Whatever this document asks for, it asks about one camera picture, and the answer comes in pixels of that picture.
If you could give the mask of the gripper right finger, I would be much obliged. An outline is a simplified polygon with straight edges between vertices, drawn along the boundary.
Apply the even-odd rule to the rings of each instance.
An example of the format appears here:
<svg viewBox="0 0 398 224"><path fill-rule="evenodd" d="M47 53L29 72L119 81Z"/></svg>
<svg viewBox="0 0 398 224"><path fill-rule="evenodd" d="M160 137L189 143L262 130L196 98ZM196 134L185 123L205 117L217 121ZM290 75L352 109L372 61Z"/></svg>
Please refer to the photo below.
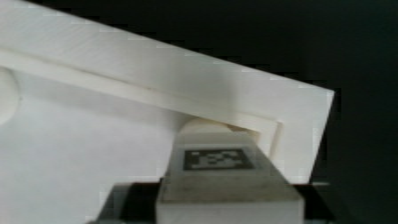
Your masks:
<svg viewBox="0 0 398 224"><path fill-rule="evenodd" d="M327 202L331 187L327 184L293 185L304 201L304 224L338 224L336 214Z"/></svg>

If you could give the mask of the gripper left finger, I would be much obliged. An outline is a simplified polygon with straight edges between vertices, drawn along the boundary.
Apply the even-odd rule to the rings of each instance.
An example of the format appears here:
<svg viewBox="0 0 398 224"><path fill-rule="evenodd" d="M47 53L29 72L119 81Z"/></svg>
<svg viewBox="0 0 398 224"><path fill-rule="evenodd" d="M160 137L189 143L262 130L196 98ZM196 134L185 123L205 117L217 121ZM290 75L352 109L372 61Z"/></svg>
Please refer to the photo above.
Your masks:
<svg viewBox="0 0 398 224"><path fill-rule="evenodd" d="M98 217L87 224L157 224L158 182L114 185Z"/></svg>

